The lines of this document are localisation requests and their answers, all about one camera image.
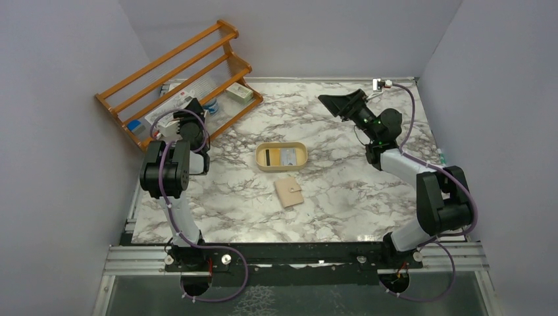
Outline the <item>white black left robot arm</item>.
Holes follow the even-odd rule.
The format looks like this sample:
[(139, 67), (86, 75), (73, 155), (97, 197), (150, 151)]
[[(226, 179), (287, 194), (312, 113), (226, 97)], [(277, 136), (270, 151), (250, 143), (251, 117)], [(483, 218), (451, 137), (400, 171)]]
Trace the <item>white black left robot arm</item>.
[(140, 172), (142, 190), (157, 200), (165, 212), (172, 237), (167, 254), (176, 266), (199, 270), (207, 253), (202, 233), (189, 207), (186, 189), (191, 175), (209, 171), (210, 137), (205, 111), (196, 98), (179, 108), (157, 115), (149, 129), (149, 142)]

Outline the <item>tan leather card holder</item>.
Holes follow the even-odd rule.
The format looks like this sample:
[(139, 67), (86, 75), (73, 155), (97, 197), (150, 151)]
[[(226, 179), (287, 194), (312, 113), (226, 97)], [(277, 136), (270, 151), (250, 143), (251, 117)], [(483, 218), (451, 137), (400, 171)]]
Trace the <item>tan leather card holder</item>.
[(304, 202), (302, 188), (294, 177), (278, 179), (274, 182), (274, 187), (283, 208)]

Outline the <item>orange wooden rack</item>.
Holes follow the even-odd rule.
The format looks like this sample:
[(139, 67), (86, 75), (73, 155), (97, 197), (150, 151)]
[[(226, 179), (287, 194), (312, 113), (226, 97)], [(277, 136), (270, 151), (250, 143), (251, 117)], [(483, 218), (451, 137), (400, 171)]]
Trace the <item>orange wooden rack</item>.
[[(202, 105), (216, 98), (219, 110), (206, 120), (210, 139), (214, 140), (263, 102), (262, 94), (246, 81), (251, 65), (233, 50), (231, 42), (239, 34), (229, 22), (217, 20), (119, 83), (95, 94), (95, 98), (142, 151), (152, 140), (148, 131), (151, 124), (144, 118), (147, 113), (183, 89), (192, 91)], [(248, 103), (228, 97), (225, 90), (234, 82), (253, 90)], [(132, 120), (140, 120), (145, 126), (139, 136), (126, 127)]]

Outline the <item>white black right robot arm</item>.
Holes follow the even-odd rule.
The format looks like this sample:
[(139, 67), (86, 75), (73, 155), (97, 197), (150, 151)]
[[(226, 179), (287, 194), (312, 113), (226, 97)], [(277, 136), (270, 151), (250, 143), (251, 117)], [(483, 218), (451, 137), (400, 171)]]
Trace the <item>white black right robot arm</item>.
[(398, 110), (388, 108), (374, 114), (363, 90), (347, 95), (319, 95), (318, 100), (334, 117), (350, 120), (368, 136), (370, 142), (365, 149), (370, 165), (415, 189), (415, 218), (383, 237), (379, 253), (385, 266), (395, 268), (419, 246), (475, 223), (476, 207), (464, 171), (456, 166), (442, 168), (405, 152), (397, 142), (403, 123)]

